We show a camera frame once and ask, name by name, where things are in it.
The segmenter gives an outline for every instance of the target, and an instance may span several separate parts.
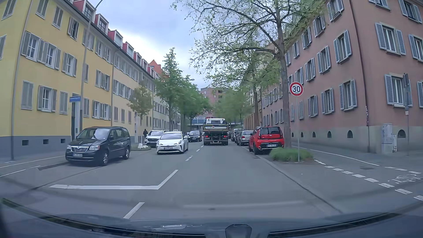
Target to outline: car headlight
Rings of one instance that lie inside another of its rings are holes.
[[[100,146],[99,145],[92,145],[90,146],[90,150],[99,150]]]

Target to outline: blue street sign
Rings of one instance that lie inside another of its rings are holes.
[[[69,97],[69,102],[80,102],[80,101],[81,101],[81,96]]]

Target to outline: truck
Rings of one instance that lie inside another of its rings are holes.
[[[228,145],[228,132],[230,125],[226,123],[224,118],[209,118],[203,124],[203,144],[221,144]]]

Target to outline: white toyota prius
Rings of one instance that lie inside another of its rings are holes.
[[[169,131],[163,133],[157,141],[156,151],[160,153],[181,152],[188,150],[188,137],[180,131]]]

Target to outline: black minivan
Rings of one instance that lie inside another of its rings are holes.
[[[88,127],[69,143],[66,160],[107,165],[110,159],[129,158],[131,138],[124,127]]]

